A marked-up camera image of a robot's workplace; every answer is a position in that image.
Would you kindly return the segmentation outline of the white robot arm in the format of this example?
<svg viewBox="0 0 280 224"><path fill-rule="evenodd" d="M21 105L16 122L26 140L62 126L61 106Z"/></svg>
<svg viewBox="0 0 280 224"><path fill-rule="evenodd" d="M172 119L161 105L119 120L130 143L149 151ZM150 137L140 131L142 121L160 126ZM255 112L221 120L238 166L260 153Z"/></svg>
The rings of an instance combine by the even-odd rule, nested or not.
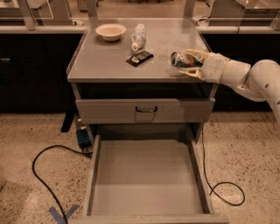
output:
<svg viewBox="0 0 280 224"><path fill-rule="evenodd" d="M228 86L254 102L267 102L280 124L280 65L274 60L251 66L219 53L185 49L172 55L171 64L182 74Z"/></svg>

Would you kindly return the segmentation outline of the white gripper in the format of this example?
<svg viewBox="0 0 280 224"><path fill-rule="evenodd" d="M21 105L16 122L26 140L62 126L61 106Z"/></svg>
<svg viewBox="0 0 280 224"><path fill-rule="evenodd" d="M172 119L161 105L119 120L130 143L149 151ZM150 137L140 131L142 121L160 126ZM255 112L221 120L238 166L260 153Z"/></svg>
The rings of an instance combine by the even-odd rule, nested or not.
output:
<svg viewBox="0 0 280 224"><path fill-rule="evenodd" d="M203 63L201 69L198 67L180 68L182 74L190 77L201 78L208 83L225 84L226 68L230 58L219 53L204 52L196 49L185 49L183 59L189 65Z"/></svg>

